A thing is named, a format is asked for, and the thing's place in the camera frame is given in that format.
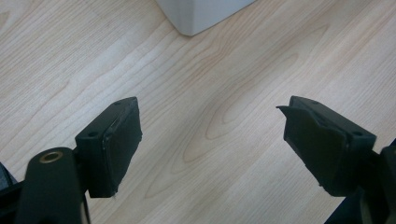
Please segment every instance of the light wood surface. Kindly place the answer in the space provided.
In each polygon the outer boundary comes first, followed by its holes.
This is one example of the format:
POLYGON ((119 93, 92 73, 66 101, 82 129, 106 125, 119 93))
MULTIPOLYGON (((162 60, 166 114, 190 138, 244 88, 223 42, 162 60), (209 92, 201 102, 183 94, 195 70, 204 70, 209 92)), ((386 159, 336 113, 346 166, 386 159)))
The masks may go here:
POLYGON ((143 141, 92 223, 322 223, 330 197, 276 109, 318 100, 396 137, 396 1, 258 0, 194 37, 154 0, 0 0, 0 160, 27 162, 137 96, 143 141))

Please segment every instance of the white object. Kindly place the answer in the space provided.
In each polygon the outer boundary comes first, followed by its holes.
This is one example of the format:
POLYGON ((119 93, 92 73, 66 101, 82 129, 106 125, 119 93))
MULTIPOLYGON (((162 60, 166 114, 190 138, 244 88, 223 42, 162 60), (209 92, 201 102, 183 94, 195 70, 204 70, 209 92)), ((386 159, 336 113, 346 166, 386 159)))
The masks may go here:
POLYGON ((255 0, 156 0, 183 35, 196 35, 255 0))

